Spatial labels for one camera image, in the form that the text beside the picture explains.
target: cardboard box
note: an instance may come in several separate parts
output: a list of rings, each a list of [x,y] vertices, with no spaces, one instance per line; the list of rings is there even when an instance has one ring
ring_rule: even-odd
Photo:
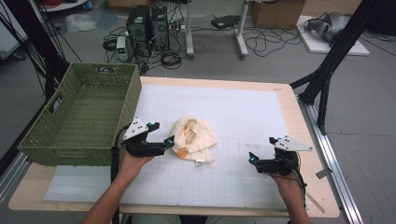
[[[274,4],[255,3],[252,12],[257,28],[294,29],[305,0],[281,0]]]
[[[319,17],[323,12],[353,15],[361,0],[306,0],[302,15]]]
[[[110,7],[150,6],[150,0],[108,0]]]

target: desk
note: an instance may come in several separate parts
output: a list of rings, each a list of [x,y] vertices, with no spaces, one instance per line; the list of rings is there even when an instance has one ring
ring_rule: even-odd
[[[181,78],[141,77],[143,85],[164,85],[184,87],[207,87],[254,91],[273,91],[279,101],[288,134],[308,145],[313,146],[310,133],[306,127],[300,107],[298,106],[291,87],[287,84],[252,83],[218,80],[197,80]],[[338,217],[340,212],[332,194],[327,177],[318,179],[315,173],[323,168],[318,153],[300,152],[304,164],[302,174],[308,183],[307,200],[308,215],[311,217]],[[55,167],[41,166],[33,163],[16,189],[9,202],[14,210],[35,211],[88,211],[92,203],[53,203],[45,202],[44,195],[54,175]],[[237,209],[219,207],[184,207],[160,205],[120,206],[122,213],[179,214],[203,216],[252,216],[252,217],[286,217],[286,210],[274,209]]]

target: computer tower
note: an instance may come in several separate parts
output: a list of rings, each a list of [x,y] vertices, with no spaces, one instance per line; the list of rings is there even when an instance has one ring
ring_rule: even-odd
[[[151,22],[156,46],[162,51],[168,51],[170,47],[166,7],[154,7],[151,12]]]
[[[135,56],[150,56],[153,37],[152,24],[149,15],[149,6],[132,6],[126,22]]]

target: white paper mat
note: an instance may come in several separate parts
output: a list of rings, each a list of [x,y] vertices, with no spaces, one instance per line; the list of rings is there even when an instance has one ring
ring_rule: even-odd
[[[268,138],[287,134],[276,95],[269,91],[145,85],[136,116],[160,122],[149,142],[162,142],[181,116],[206,119],[219,138],[213,164],[195,166],[172,150],[145,165],[122,203],[284,208],[274,181],[248,162],[249,151],[273,158]],[[110,183],[109,167],[58,166],[46,201],[96,202]]]
[[[297,21],[297,25],[312,19],[310,16],[300,16],[300,19]],[[308,52],[310,53],[328,53],[330,51],[329,43],[324,41],[322,36],[317,35],[315,31],[306,31],[303,27],[299,29],[300,36],[302,37]],[[361,42],[356,41],[355,46],[349,51],[348,55],[357,55],[357,56],[369,56],[370,52],[365,48]]]

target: crumpled white cloth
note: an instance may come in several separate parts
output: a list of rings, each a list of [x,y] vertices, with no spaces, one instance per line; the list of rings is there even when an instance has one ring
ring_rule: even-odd
[[[184,160],[211,163],[209,148],[218,142],[218,138],[209,122],[192,116],[179,118],[172,127],[169,136],[175,136],[174,152]]]

